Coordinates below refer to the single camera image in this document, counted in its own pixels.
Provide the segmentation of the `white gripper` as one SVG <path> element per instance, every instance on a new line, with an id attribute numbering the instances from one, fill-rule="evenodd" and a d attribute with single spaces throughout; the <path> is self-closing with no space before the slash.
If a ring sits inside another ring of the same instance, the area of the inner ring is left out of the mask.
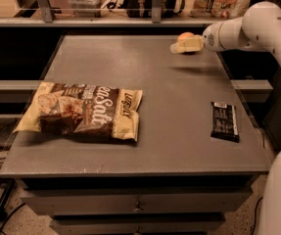
<path id="1" fill-rule="evenodd" d="M 209 51 L 222 51 L 223 48 L 219 39 L 220 27 L 220 23 L 213 23 L 204 30 L 203 37 L 200 35 L 195 35 L 180 42 L 176 41 L 170 46 L 170 52 L 172 54 L 198 52 L 201 51 L 204 46 Z"/>

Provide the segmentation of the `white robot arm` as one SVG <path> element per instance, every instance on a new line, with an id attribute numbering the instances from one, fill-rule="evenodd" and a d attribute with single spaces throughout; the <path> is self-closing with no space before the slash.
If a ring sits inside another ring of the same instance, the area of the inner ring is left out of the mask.
<path id="1" fill-rule="evenodd" d="M 281 8 L 258 2 L 236 19 L 213 23 L 201 35 L 188 35 L 170 46 L 173 54 L 210 51 L 267 51 L 281 67 Z M 268 173 L 258 235 L 281 235 L 281 151 Z"/>

